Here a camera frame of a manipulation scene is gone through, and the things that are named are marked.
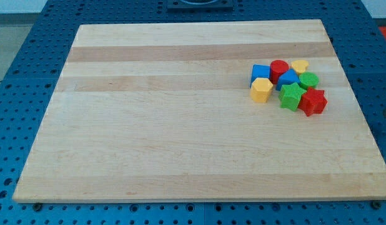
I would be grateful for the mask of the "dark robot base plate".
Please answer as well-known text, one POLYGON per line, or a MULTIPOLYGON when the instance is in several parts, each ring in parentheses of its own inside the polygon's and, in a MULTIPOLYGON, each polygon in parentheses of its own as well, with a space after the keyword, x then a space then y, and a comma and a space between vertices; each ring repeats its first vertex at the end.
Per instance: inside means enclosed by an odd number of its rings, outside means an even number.
POLYGON ((234 0, 166 0, 167 10, 232 9, 234 0))

